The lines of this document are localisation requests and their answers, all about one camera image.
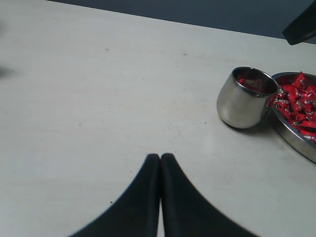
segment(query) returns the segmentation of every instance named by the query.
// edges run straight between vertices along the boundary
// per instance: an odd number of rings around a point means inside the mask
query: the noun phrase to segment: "black object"
[[[316,36],[316,1],[285,28],[283,35],[290,45]]]
[[[254,237],[211,205],[191,184],[173,154],[161,157],[165,237]]]
[[[156,237],[160,159],[148,155],[122,196],[100,217],[71,237]]]

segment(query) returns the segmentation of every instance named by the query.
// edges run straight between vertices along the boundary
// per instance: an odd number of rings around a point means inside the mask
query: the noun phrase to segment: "table surface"
[[[316,45],[43,0],[0,3],[0,230],[67,236],[174,153],[198,190],[261,236],[316,235],[316,167],[215,101],[231,70],[316,74]],[[158,236],[163,236],[159,224]]]

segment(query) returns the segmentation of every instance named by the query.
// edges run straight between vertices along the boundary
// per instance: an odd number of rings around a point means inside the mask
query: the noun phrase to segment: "steel bowl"
[[[272,76],[279,85],[291,84],[299,73],[278,73]],[[305,74],[309,84],[316,84],[316,76]],[[316,163],[316,145],[292,127],[275,106],[271,106],[271,123],[278,134],[295,150]]]

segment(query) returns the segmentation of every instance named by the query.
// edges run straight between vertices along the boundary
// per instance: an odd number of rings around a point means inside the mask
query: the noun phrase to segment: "dark background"
[[[283,29],[313,0],[56,0],[74,5],[284,38]]]

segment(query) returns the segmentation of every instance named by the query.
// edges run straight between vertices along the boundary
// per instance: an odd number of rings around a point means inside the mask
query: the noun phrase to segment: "stainless steel cup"
[[[241,85],[238,80],[259,81],[258,90]],[[278,91],[277,82],[268,74],[249,67],[235,68],[217,97],[221,120],[235,128],[249,128],[267,114]]]

